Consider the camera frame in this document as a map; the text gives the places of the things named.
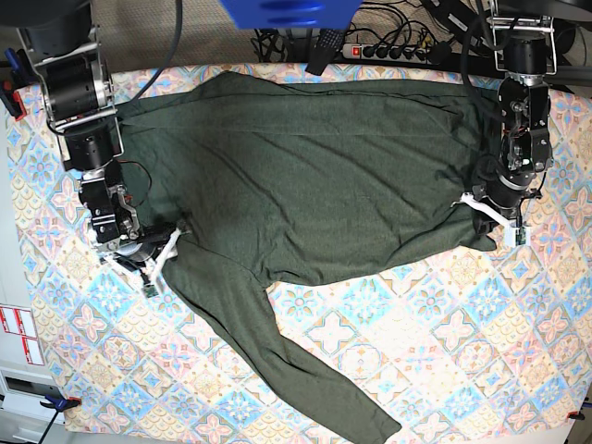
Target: dark green garment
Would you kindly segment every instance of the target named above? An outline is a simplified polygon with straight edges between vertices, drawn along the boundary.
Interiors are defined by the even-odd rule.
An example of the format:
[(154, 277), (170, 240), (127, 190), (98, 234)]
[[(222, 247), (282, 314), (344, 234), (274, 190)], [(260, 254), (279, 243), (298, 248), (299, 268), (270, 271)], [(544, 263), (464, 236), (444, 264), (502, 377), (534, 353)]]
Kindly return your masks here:
[[(458, 245), (495, 248), (475, 235), (470, 208), (450, 207), (476, 158), (499, 145), (463, 87), (224, 74), (142, 100), (123, 125), (126, 158), (154, 179), (142, 223), (191, 223), (165, 267), (175, 292), (317, 423), (356, 444), (399, 431), (349, 379), (280, 336), (265, 288), (370, 275)], [(140, 198), (141, 171), (126, 177)]]

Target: patterned tablecloth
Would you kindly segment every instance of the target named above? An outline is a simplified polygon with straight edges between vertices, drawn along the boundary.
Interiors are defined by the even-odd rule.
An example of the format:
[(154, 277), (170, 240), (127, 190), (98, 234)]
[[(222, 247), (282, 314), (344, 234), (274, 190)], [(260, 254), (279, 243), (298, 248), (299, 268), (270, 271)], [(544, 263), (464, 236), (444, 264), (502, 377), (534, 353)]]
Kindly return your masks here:
[[(319, 79), (295, 65), (212, 66), (170, 69), (151, 94), (186, 92), (224, 70), (286, 83), (460, 81), (400, 68), (334, 66)], [(116, 75), (117, 99), (150, 75)], [(5, 116), (16, 225), (47, 368), (64, 394), (83, 399), (67, 429), (213, 444), (342, 442), (279, 400), (172, 292), (147, 301), (99, 265), (39, 90), (21, 94), (29, 115)], [(269, 289), (283, 335), (404, 425), (393, 442), (562, 426), (592, 382), (592, 103), (560, 92), (552, 101), (555, 166), (544, 199), (527, 211), (532, 247), (458, 248), (326, 287)]]

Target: power strip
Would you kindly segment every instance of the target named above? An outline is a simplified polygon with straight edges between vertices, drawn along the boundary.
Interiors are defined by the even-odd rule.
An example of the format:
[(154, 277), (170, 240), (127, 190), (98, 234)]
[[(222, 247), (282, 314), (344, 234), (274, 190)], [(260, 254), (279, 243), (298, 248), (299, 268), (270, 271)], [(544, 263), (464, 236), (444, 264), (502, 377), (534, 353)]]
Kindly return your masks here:
[(345, 43), (341, 53), (344, 58), (352, 60), (401, 61), (432, 65), (427, 60), (425, 49), (413, 50), (412, 48), (401, 48), (400, 46), (390, 48), (385, 44), (376, 46), (375, 44)]

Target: floral pattern fabric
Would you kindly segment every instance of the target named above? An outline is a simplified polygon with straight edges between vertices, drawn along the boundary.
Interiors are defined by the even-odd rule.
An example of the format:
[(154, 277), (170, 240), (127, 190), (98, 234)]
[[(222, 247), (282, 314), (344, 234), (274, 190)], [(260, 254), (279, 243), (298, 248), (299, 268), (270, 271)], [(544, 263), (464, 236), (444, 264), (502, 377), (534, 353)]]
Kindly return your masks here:
[[(186, 92), (226, 70), (279, 83), (461, 82), (403, 68), (330, 66), (318, 78), (301, 65), (204, 66), (168, 69), (148, 94)], [(117, 100), (151, 75), (115, 75)], [(39, 89), (20, 93), (28, 115), (4, 115), (15, 226), (46, 367), (64, 395), (82, 398), (67, 429), (190, 443), (345, 442), (280, 400), (171, 290), (145, 300), (99, 264)], [(508, 249), (496, 230), (492, 253), (458, 248), (371, 277), (268, 290), (285, 337), (402, 423), (391, 442), (563, 426), (592, 382), (592, 103), (551, 95), (555, 164), (544, 198), (525, 209), (531, 246)]]

